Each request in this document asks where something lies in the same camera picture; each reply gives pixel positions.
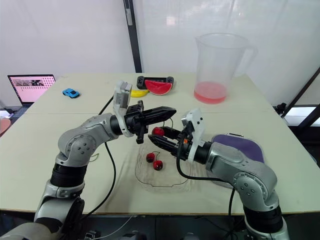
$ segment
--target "red liquid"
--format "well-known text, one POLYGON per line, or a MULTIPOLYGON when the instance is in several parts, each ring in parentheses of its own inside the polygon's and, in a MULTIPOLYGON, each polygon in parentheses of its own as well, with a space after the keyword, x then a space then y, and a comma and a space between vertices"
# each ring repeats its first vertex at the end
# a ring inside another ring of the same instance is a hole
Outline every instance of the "red liquid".
POLYGON ((218 104, 227 96, 227 89, 220 83, 211 81, 199 82, 194 87, 194 97, 205 104, 218 104))

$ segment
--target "plastic pitcher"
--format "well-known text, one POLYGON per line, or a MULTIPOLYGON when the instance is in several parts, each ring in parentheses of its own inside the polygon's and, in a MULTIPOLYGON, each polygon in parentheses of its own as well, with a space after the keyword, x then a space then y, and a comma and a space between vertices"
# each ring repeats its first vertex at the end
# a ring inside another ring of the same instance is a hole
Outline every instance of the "plastic pitcher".
POLYGON ((245 37, 231 33, 209 33, 195 39, 198 61, 194 97, 206 104, 221 103, 246 50, 251 50, 251 55, 244 71, 258 50, 245 37))

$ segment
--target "pitcher handle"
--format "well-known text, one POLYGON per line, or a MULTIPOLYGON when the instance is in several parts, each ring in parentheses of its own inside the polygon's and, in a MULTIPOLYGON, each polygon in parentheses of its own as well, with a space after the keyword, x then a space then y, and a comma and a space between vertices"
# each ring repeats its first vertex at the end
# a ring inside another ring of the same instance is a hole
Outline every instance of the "pitcher handle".
POLYGON ((246 71, 248 70, 248 68, 250 67, 250 65, 252 64, 253 60, 255 59, 255 57, 258 54, 258 49, 253 45, 250 45, 250 46, 246 47, 245 51, 252 51, 251 56, 247 60, 247 62, 244 64, 243 71, 235 73, 235 76, 241 76, 241 75, 245 74, 246 71))

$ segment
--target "toy watermelon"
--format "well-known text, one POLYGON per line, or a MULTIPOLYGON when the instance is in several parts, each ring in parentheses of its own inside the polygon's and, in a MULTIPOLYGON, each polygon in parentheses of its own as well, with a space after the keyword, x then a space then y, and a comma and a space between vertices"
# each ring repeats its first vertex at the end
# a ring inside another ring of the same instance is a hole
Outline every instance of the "toy watermelon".
POLYGON ((159 82, 152 80, 144 81, 146 88, 155 95, 164 95, 170 92, 173 84, 169 82, 159 82))

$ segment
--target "cherry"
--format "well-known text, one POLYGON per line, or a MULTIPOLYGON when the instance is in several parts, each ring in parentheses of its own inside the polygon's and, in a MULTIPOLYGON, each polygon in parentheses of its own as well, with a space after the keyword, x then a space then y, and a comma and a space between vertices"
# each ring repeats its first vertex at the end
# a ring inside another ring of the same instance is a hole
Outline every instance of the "cherry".
POLYGON ((150 152, 146 155, 146 161, 152 163, 156 158, 156 155, 153 152, 150 152))
POLYGON ((160 171, 164 167, 164 164, 160 160, 156 160, 153 162, 153 168, 154 170, 160 171))
POLYGON ((156 127, 152 130, 152 134, 164 136, 164 135, 165 135, 165 130, 163 130, 161 127, 156 126, 156 127))

